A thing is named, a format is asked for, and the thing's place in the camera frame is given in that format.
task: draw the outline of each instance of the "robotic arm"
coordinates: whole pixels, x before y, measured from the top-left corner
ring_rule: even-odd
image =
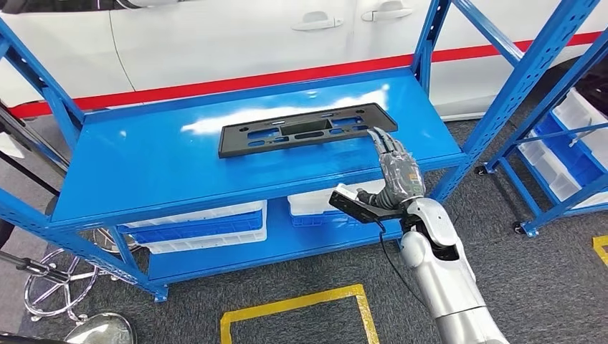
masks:
[[[362,223],[400,219],[401,257],[413,270],[422,299],[444,344],[508,344],[475,284],[462,242],[441,204],[424,197],[418,165],[382,129],[369,130],[386,182],[378,194],[343,184],[330,204]]]

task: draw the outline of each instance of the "blue storage bin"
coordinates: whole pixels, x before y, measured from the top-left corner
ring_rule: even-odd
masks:
[[[167,240],[189,239],[205,237],[215,234],[231,234],[241,231],[253,231],[262,228],[262,210],[252,211],[245,214],[205,219],[198,221],[186,221],[177,224],[161,224],[158,226],[146,226],[129,228],[119,226],[118,231],[129,234],[139,244],[151,242],[164,242]]]
[[[567,130],[564,124],[550,112],[534,129],[536,133],[547,135]],[[570,147],[570,142],[576,134],[544,138],[543,142],[553,151],[559,160],[566,166],[568,172],[576,179],[580,186],[586,186],[602,174],[608,173],[604,166],[593,156],[592,152],[581,140]]]
[[[322,214],[291,215],[291,222],[294,227],[321,226],[329,223],[351,226],[359,223],[359,221],[338,210],[326,211]]]

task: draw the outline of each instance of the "shelving unit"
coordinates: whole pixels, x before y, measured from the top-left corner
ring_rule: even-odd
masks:
[[[538,106],[531,111],[530,115],[523,121],[521,126],[512,134],[505,145],[496,153],[484,166],[479,166],[479,174],[494,173],[498,166],[501,166],[506,175],[513,182],[523,200],[533,212],[535,219],[530,221],[518,221],[514,224],[517,232],[526,233],[528,237],[538,235],[538,228],[559,217],[585,214],[593,211],[608,209],[608,202],[593,204],[589,206],[579,206],[590,197],[608,190],[608,171],[587,148],[584,142],[576,139],[576,134],[590,133],[594,130],[603,130],[608,133],[608,122],[584,125],[580,128],[568,129],[554,113],[554,108],[566,97],[568,91],[574,84],[597,62],[601,61],[608,54],[608,29],[596,39],[592,46],[581,56],[570,70],[557,82],[554,88],[545,96]],[[567,161],[568,165],[564,169],[576,169],[579,172],[572,176],[569,171],[565,171],[572,184],[580,186],[578,191],[565,190],[564,194],[556,194],[547,182],[538,166],[531,162],[531,157],[526,154],[527,145],[540,145],[542,156],[550,156],[556,161],[556,166],[562,164],[561,160]],[[524,166],[530,171],[538,185],[547,195],[552,203],[552,207],[543,211],[527,188],[523,185],[513,168],[508,162],[512,154],[516,154],[523,162]],[[583,182],[579,175],[587,173],[593,176],[585,176]]]
[[[291,224],[285,196],[337,183],[382,178],[369,138],[219,159],[223,125],[377,102],[399,124],[394,136],[423,171],[447,169],[431,196],[445,200],[504,126],[599,0],[564,0],[524,54],[468,0],[431,1],[410,68],[367,72],[119,110],[84,113],[0,21],[0,57],[49,103],[73,158],[51,216],[0,190],[0,216],[166,300],[167,284],[377,241],[377,228]],[[429,99],[432,50],[453,3],[515,66],[504,88],[462,147]],[[137,268],[115,226],[219,206],[269,199],[267,240],[152,255]],[[79,231],[106,226],[118,259]],[[386,224],[396,239],[396,222]]]

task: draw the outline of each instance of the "yellow tape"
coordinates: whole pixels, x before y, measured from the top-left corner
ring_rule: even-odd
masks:
[[[593,249],[595,253],[602,258],[604,264],[608,265],[608,252],[604,247],[608,247],[608,235],[596,236],[593,238]]]
[[[327,290],[325,292],[317,292],[315,294],[295,297],[293,299],[267,303],[266,305],[244,308],[242,310],[234,310],[224,313],[219,321],[220,337],[222,344],[232,344],[232,336],[230,335],[230,323],[252,319],[254,317],[263,317],[288,310],[316,305],[322,302],[329,302],[345,297],[354,296],[357,299],[357,305],[361,318],[363,320],[364,329],[367,334],[369,344],[379,344],[378,334],[374,319],[371,317],[371,311],[365,296],[363,285],[351,285],[348,287]]]

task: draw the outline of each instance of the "robot forearm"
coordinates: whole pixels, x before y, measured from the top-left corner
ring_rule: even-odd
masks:
[[[508,343],[488,312],[462,242],[443,207],[431,199],[415,199],[408,207],[424,227],[408,231],[401,256],[412,269],[444,344]]]

